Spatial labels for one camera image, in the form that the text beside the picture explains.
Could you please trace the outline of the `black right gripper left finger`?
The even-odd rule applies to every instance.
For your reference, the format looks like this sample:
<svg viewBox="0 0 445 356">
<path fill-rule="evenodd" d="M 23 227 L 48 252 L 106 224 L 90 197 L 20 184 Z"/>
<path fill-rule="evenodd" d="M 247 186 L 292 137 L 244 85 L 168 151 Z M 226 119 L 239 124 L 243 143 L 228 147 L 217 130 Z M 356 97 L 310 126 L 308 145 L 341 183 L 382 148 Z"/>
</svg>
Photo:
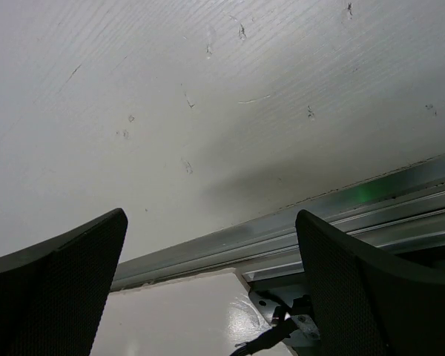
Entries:
<svg viewBox="0 0 445 356">
<path fill-rule="evenodd" d="M 122 252 L 115 208 L 0 257 L 0 355 L 89 355 Z"/>
</svg>

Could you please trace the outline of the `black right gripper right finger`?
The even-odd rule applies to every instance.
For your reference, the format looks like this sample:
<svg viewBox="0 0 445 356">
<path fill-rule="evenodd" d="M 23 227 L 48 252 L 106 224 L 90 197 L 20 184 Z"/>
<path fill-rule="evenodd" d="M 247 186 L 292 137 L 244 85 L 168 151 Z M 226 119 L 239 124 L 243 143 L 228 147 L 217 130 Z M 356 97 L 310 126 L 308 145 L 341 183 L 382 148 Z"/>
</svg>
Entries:
<svg viewBox="0 0 445 356">
<path fill-rule="evenodd" d="M 445 271 L 399 258 L 299 211 L 323 355 L 445 355 Z"/>
</svg>

